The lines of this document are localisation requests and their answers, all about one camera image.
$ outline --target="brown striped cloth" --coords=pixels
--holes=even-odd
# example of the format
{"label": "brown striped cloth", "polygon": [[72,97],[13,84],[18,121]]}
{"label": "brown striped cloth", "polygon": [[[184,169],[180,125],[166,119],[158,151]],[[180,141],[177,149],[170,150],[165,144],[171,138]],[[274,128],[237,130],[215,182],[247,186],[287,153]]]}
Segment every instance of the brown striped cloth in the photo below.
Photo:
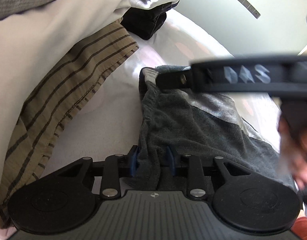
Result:
{"label": "brown striped cloth", "polygon": [[40,177],[66,124],[138,49],[120,22],[121,19],[75,44],[25,101],[4,163],[0,228],[10,223],[10,196]]}

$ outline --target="red sleeve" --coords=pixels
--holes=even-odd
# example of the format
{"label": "red sleeve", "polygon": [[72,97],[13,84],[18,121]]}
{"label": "red sleeve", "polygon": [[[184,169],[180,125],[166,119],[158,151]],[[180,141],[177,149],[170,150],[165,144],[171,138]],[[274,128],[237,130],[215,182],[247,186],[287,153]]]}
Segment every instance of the red sleeve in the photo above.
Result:
{"label": "red sleeve", "polygon": [[293,224],[291,231],[299,236],[302,240],[307,240],[307,218],[298,218]]}

